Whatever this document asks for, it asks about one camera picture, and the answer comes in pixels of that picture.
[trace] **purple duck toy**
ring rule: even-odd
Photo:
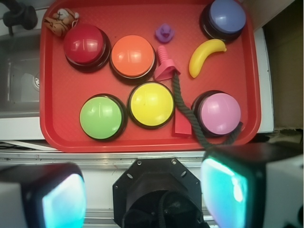
[[[168,43],[174,36],[174,30],[168,24],[162,24],[156,31],[157,39],[162,43]]]

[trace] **sink drain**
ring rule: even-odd
[[[40,73],[36,74],[35,78],[34,78],[34,88],[39,91],[40,89]]]

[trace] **yellow button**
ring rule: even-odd
[[[148,82],[134,89],[128,106],[137,124],[160,127],[171,119],[174,101],[167,87],[160,83]]]

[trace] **green button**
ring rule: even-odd
[[[80,112],[80,124],[84,132],[95,139],[113,136],[122,123],[118,104],[106,96],[88,100]]]

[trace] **red button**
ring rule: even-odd
[[[103,53],[104,38],[97,27],[77,24],[66,34],[63,46],[70,61],[88,64],[97,60]]]

